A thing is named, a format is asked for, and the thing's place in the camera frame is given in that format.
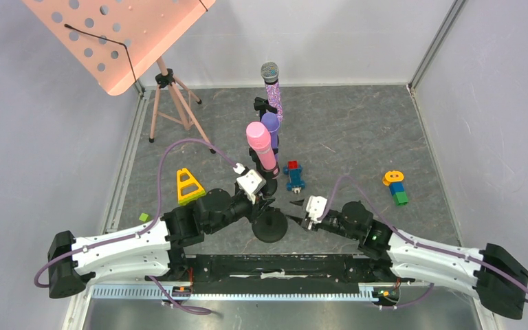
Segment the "pink toy microphone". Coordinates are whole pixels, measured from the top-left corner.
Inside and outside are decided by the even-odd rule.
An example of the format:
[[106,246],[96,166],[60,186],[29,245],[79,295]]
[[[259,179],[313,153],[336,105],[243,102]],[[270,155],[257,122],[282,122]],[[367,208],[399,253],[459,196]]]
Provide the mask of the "pink toy microphone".
[[276,178],[279,173],[279,168],[272,149],[270,132],[264,124],[257,121],[249,123],[245,132],[247,143],[256,153],[262,168],[270,172],[273,178]]

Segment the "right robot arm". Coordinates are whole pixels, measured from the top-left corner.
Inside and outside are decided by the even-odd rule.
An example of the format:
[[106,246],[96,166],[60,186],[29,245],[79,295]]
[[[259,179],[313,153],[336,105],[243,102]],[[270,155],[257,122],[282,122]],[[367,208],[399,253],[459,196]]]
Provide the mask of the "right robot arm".
[[346,203],[340,211],[325,210],[324,197],[310,196],[294,205],[305,211],[303,218],[294,217],[305,229],[357,241],[379,281],[391,276],[426,281],[467,294],[500,316],[523,316],[528,270],[497,244],[477,249],[422,239],[377,220],[359,201]]

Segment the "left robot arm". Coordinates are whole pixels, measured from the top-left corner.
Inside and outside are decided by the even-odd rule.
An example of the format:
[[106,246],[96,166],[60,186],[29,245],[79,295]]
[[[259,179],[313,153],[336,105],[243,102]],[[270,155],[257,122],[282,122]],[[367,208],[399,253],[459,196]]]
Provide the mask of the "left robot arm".
[[230,195],[212,189],[154,224],[80,238],[69,230],[59,232],[47,253],[49,297],[66,298],[88,285],[120,278],[167,275],[180,280],[188,273],[183,248],[242,218],[250,221],[258,240],[277,242],[287,232],[287,220],[271,202],[262,196],[252,201],[241,190]]

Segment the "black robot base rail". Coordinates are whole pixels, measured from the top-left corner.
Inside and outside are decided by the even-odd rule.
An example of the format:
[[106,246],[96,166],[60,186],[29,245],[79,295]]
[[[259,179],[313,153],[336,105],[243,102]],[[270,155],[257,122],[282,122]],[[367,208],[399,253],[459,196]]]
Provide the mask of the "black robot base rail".
[[157,279],[189,282],[195,294],[354,294],[360,283],[396,283],[390,267],[352,254],[198,254]]

